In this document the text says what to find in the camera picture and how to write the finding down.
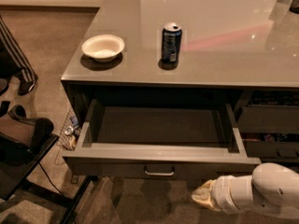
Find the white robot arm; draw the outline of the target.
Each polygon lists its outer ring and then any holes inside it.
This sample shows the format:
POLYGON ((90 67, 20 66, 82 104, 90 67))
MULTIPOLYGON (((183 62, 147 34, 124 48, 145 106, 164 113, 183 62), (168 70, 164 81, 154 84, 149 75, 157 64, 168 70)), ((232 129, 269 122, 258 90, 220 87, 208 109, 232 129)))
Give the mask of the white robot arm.
POLYGON ((222 175, 195 189, 192 199, 212 211, 299 218, 299 174, 275 163, 258 165, 251 175, 222 175))

